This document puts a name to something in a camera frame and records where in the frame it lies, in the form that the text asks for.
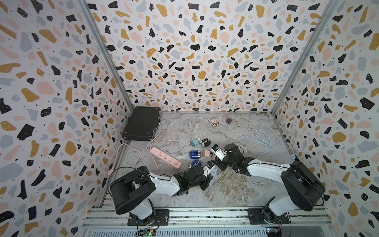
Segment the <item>teal USB charger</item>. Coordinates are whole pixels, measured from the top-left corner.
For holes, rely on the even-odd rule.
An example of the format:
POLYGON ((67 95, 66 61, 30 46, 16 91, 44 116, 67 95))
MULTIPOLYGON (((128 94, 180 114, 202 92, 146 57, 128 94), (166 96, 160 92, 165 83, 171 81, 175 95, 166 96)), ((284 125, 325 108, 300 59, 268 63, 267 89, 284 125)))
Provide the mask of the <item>teal USB charger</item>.
POLYGON ((192 147, 196 147, 196 146, 199 145, 199 142, 198 142, 198 140, 194 139, 194 140, 192 140, 192 141, 190 142, 190 144, 191 144, 192 147))

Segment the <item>pink charger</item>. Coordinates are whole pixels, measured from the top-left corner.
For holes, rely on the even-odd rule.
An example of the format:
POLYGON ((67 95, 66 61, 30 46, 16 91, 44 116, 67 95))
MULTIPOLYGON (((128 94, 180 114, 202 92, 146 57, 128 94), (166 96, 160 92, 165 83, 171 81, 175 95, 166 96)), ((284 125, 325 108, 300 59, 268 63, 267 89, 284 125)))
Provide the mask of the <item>pink charger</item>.
POLYGON ((209 150, 203 150, 202 156, 205 158, 209 158, 211 156, 211 152, 209 150))

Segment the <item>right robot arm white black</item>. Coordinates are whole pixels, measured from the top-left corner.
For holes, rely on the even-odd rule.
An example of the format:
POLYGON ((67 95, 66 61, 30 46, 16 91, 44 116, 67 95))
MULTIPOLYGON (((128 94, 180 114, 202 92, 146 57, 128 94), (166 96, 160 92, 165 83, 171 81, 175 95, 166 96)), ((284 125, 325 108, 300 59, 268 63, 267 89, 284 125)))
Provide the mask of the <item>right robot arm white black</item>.
POLYGON ((298 159, 291 164, 275 164, 246 158, 234 143, 226 145, 225 150, 215 144, 212 151, 216 156, 214 163, 221 170, 231 167, 236 173, 266 178, 284 185, 286 194, 271 198, 260 210, 255 209, 250 218, 253 221, 274 224, 289 211, 312 211, 323 199, 326 191, 324 185, 298 159))

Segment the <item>blue shaver with white stripes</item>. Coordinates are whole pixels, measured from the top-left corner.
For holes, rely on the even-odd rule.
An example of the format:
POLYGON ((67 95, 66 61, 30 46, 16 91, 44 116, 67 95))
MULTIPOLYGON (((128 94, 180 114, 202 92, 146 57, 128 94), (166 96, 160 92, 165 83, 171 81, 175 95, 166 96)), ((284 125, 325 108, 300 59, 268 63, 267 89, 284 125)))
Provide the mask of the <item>blue shaver with white stripes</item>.
POLYGON ((201 151, 190 151, 189 153, 191 159, 197 160, 201 157, 201 151))

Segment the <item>pink power strip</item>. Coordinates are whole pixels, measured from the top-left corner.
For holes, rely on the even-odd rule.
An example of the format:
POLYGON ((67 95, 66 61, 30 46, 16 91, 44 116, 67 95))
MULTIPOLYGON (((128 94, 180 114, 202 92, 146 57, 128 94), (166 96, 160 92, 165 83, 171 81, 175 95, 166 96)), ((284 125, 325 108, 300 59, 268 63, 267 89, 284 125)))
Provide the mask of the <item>pink power strip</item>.
POLYGON ((156 156, 157 158, 161 159, 162 161, 164 161, 165 163, 167 163, 168 165, 170 165, 170 166, 172 166, 172 167, 174 167, 176 169, 179 169, 181 167, 181 165, 182 165, 182 163, 179 160, 173 158, 172 156, 170 156, 167 153, 159 150, 156 147, 153 147, 150 150, 150 152, 154 156, 156 156))

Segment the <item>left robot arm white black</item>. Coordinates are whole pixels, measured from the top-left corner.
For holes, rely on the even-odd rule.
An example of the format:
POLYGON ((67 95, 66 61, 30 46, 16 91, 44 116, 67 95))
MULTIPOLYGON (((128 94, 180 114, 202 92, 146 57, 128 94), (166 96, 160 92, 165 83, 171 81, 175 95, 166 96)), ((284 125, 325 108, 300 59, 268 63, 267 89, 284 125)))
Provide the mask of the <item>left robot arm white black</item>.
POLYGON ((184 172, 164 176, 155 175, 146 166, 141 166, 132 168, 131 172, 114 180, 108 190, 116 214, 129 213, 129 225, 166 225, 164 218, 168 216, 169 210, 156 210, 149 197, 152 194, 171 197, 187 195, 194 187, 200 187, 204 191, 213 179, 211 172, 214 168, 214 164, 209 161, 203 167, 193 166, 184 172))

